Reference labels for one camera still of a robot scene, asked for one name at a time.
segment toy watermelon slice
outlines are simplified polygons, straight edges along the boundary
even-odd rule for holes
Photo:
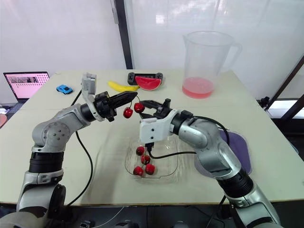
[[[148,78],[140,76],[135,76],[135,81],[140,88],[147,91],[157,89],[162,83],[162,80],[159,78]]]

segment measuring pitcher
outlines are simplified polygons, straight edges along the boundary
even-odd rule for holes
[[[186,59],[182,90],[187,96],[206,98],[213,92],[218,74],[234,64],[242,46],[232,36],[215,31],[196,31],[183,37]],[[236,47],[237,51],[223,68],[231,47]]]

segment black cable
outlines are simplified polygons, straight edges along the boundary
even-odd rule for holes
[[[75,104],[75,102],[77,101],[78,97],[81,95],[81,90],[79,91],[79,93],[77,94],[77,96],[75,97],[74,101],[72,102],[71,106]]]
[[[160,158],[167,158],[167,157],[170,157],[170,156],[174,156],[174,155],[179,155],[179,154],[196,154],[196,152],[194,151],[183,151],[183,152],[177,152],[177,153],[170,153],[170,154],[166,154],[166,155],[163,155],[163,156],[159,156],[159,157],[155,157],[151,154],[151,151],[147,150],[150,157],[153,158],[153,159],[160,159]]]
[[[202,213],[202,214],[204,214],[204,215],[206,215],[206,216],[208,216],[208,217],[211,217],[211,215],[209,215],[209,214],[207,214],[206,212],[202,211],[202,210],[199,209],[198,207],[196,207],[196,206],[191,206],[191,207],[195,208],[195,209],[198,210],[200,213]],[[225,228],[225,222],[224,222],[224,221],[222,221],[222,220],[220,220],[220,219],[218,219],[218,218],[213,218],[213,219],[216,220],[216,221],[221,222],[221,223],[223,224],[223,228]]]
[[[72,102],[71,106],[75,104],[75,102],[77,101],[77,99],[79,98],[80,95],[81,95],[81,90],[79,91],[79,93],[78,93],[77,96],[75,97],[75,99],[74,99],[74,101]],[[89,180],[88,180],[88,182],[87,182],[85,188],[82,190],[82,192],[81,192],[75,199],[73,199],[73,200],[67,205],[67,207],[71,206],[77,199],[79,199],[79,197],[82,196],[82,194],[83,194],[83,193],[86,191],[86,189],[89,187],[89,184],[90,184],[90,182],[91,182],[91,180],[92,180],[92,176],[93,176],[93,162],[92,162],[92,158],[91,158],[89,152],[87,151],[86,147],[84,146],[84,144],[83,144],[82,141],[80,140],[78,131],[76,131],[75,134],[76,134],[76,137],[77,137],[77,139],[78,139],[80,145],[82,146],[82,148],[84,149],[85,153],[87,154],[87,156],[88,156],[88,158],[89,158],[89,160],[90,160],[91,173],[90,173],[90,177],[89,177]]]
[[[224,203],[225,199],[226,199],[226,196],[223,196],[223,198],[222,198],[222,200],[220,201],[220,203],[218,204],[217,208],[214,210],[214,212],[213,212],[212,215],[210,216],[209,221],[208,221],[208,223],[207,223],[207,225],[206,225],[206,228],[209,227],[211,221],[213,220],[214,216],[215,216],[216,213],[218,212],[219,208],[220,208],[220,207],[222,206],[222,204]]]
[[[224,127],[220,122],[218,122],[218,121],[216,121],[214,119],[208,118],[208,117],[204,117],[204,116],[194,116],[194,118],[198,118],[198,119],[201,119],[201,120],[208,120],[208,121],[213,122],[213,123],[217,124],[218,126],[220,126],[221,129],[223,129],[223,131],[224,131],[224,133],[226,135],[226,143],[228,145],[230,145],[230,137],[229,137],[229,134],[228,134],[228,132],[226,130],[226,127]]]

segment laptop screen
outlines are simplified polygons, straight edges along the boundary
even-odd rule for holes
[[[26,101],[31,98],[49,79],[47,72],[3,74],[18,101]]]

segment red cherry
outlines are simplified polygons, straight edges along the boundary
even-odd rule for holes
[[[134,104],[134,111],[137,113],[142,113],[144,111],[144,106],[142,103],[135,103]]]
[[[142,176],[143,175],[143,169],[139,166],[136,166],[135,169],[133,170],[133,174]]]
[[[143,155],[141,158],[142,164],[146,165],[148,163],[150,163],[150,156],[149,155]]]
[[[152,164],[147,164],[145,170],[147,174],[152,175],[155,172],[155,166]]]
[[[137,147],[137,149],[136,149],[136,154],[137,154],[138,156],[141,156],[141,155],[143,155],[143,153],[144,153],[144,147],[143,147],[143,146]]]
[[[127,107],[124,109],[123,116],[125,118],[129,119],[131,117],[132,113],[133,113],[133,110],[131,108]]]

